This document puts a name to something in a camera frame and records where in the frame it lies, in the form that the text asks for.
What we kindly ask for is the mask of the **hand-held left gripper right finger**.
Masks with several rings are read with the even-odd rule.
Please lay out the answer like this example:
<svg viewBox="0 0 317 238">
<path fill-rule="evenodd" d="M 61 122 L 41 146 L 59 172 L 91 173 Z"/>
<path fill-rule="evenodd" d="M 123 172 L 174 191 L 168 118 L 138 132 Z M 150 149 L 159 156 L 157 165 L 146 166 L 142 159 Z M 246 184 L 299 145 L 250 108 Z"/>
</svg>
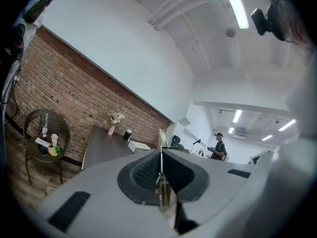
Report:
<svg viewBox="0 0 317 238">
<path fill-rule="evenodd" d="M 256 165 L 209 160 L 164 150 L 163 171 L 181 181 L 177 191 L 175 227 L 162 227 L 164 235 L 245 235 L 247 225 L 267 179 L 267 153 Z"/>
</svg>

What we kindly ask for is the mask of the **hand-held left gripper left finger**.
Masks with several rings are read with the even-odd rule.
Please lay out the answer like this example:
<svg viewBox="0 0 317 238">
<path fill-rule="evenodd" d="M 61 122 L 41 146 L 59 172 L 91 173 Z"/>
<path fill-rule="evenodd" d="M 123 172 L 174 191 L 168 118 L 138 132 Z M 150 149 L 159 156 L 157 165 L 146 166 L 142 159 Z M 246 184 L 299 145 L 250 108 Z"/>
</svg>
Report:
<svg viewBox="0 0 317 238">
<path fill-rule="evenodd" d="M 178 233 L 157 206 L 140 205 L 119 188 L 119 171 L 152 151 L 131 154 L 93 165 L 44 198 L 37 213 L 44 219 L 41 229 L 50 238 L 176 238 Z M 77 191 L 89 199 L 66 231 L 48 223 L 50 217 Z"/>
</svg>

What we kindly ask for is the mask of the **white box with grey drawer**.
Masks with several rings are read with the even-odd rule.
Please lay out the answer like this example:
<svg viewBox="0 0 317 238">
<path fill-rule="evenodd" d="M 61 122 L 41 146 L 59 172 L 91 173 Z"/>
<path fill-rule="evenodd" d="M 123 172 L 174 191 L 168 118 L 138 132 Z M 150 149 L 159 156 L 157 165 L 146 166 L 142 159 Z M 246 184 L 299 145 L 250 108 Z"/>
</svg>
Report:
<svg viewBox="0 0 317 238">
<path fill-rule="evenodd" d="M 148 145 L 136 141 L 130 141 L 128 144 L 128 148 L 131 150 L 132 153 L 136 153 L 139 150 L 147 151 L 151 149 Z"/>
</svg>

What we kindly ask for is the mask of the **pink vase with flowers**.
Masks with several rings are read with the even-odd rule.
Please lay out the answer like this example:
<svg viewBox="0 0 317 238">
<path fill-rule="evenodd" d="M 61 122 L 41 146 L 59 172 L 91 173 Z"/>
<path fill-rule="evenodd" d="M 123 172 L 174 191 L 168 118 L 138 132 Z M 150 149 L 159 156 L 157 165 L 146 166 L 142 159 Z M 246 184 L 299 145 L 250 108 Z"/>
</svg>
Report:
<svg viewBox="0 0 317 238">
<path fill-rule="evenodd" d="M 120 125 L 121 121 L 125 119 L 125 115 L 120 112 L 114 112 L 110 115 L 111 127 L 108 131 L 109 135 L 112 135 L 115 128 Z"/>
</svg>

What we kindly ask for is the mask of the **round black side table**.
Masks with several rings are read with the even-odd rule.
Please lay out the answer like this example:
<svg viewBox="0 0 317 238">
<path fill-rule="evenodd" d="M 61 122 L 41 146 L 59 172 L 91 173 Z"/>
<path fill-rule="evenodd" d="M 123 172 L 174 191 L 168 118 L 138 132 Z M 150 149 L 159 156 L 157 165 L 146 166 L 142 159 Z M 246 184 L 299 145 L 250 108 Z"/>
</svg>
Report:
<svg viewBox="0 0 317 238">
<path fill-rule="evenodd" d="M 35 139 L 38 137 L 41 139 L 42 128 L 45 124 L 45 116 L 48 113 L 48 133 L 46 142 L 50 143 L 51 135 L 57 134 L 61 136 L 61 154 L 59 156 L 51 156 L 48 152 L 48 148 L 37 144 Z M 28 137 L 28 128 L 31 122 L 37 120 L 39 122 L 37 135 Z M 63 183 L 62 165 L 61 159 L 65 154 L 68 145 L 70 143 L 70 128 L 67 122 L 60 117 L 57 113 L 49 109 L 37 109 L 29 113 L 24 119 L 23 124 L 23 141 L 25 146 L 25 168 L 28 176 L 29 184 L 32 183 L 28 162 L 30 160 L 36 160 L 41 163 L 52 163 L 59 168 L 60 182 Z"/>
</svg>

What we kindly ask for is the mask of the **white phone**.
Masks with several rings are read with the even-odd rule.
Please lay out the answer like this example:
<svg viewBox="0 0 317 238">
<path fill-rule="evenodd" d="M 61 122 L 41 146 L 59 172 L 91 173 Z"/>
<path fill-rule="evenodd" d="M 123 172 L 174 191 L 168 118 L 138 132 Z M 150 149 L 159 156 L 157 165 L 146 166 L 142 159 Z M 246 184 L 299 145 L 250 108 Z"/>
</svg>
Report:
<svg viewBox="0 0 317 238">
<path fill-rule="evenodd" d="M 51 145 L 50 143 L 48 143 L 48 142 L 46 142 L 46 141 L 44 141 L 44 140 L 42 140 L 42 139 L 40 139 L 38 137 L 35 139 L 35 142 L 37 144 L 40 144 L 40 145 L 46 147 L 46 148 L 50 147 L 50 145 Z"/>
</svg>

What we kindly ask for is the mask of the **clear drink bottle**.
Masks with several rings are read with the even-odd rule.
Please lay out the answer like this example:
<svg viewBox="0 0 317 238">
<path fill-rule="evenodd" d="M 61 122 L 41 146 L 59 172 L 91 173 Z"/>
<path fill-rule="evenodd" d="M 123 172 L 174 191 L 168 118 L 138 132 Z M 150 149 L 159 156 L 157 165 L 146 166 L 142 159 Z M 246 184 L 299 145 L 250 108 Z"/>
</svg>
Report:
<svg viewBox="0 0 317 238">
<path fill-rule="evenodd" d="M 46 116 L 45 116 L 45 124 L 44 124 L 44 126 L 43 126 L 43 128 L 42 128 L 42 134 L 41 134 L 41 138 L 43 139 L 43 140 L 46 140 L 46 138 L 47 138 L 47 133 L 48 133 L 48 113 L 46 113 Z"/>
</svg>

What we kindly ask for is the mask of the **long ceiling tube light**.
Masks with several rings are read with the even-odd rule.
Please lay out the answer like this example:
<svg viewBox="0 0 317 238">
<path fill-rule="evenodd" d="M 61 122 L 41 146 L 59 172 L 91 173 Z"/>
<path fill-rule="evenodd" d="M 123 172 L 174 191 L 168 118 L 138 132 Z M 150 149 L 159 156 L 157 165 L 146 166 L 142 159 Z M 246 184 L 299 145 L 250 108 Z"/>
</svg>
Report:
<svg viewBox="0 0 317 238">
<path fill-rule="evenodd" d="M 249 22 L 242 0 L 229 0 L 240 29 L 248 29 Z"/>
</svg>

